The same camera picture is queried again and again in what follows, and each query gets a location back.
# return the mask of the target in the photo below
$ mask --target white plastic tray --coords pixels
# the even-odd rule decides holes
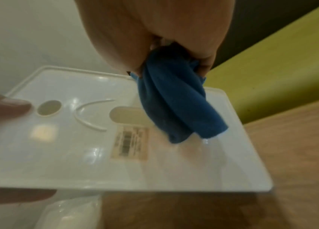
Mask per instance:
[[[109,118],[118,106],[140,108],[136,83],[129,76],[59,67],[35,71],[8,95],[37,108],[48,100],[63,107],[52,116],[33,110],[0,124],[0,187],[96,189],[103,191],[268,191],[271,179],[226,94],[206,88],[207,99],[229,129],[209,140],[195,134],[172,145],[153,127],[146,160],[111,157],[118,124]],[[73,116],[78,106],[103,99],[82,113],[100,132]]]

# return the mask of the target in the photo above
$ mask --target wooden floor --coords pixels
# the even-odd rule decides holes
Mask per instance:
[[[246,125],[268,168],[266,194],[107,194],[106,229],[319,229],[319,102]]]

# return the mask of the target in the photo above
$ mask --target round hole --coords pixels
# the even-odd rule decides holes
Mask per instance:
[[[49,100],[42,103],[37,112],[41,116],[49,116],[57,113],[61,109],[61,102],[58,100]]]

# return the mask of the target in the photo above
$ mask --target label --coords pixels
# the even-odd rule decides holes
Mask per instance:
[[[147,160],[148,128],[118,126],[112,158]]]

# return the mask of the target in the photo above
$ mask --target blue cloth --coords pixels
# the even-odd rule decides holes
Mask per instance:
[[[174,43],[153,50],[137,81],[142,106],[152,121],[180,143],[192,133],[212,138],[227,125],[206,101],[204,79],[194,71],[198,61],[190,61],[186,50]]]

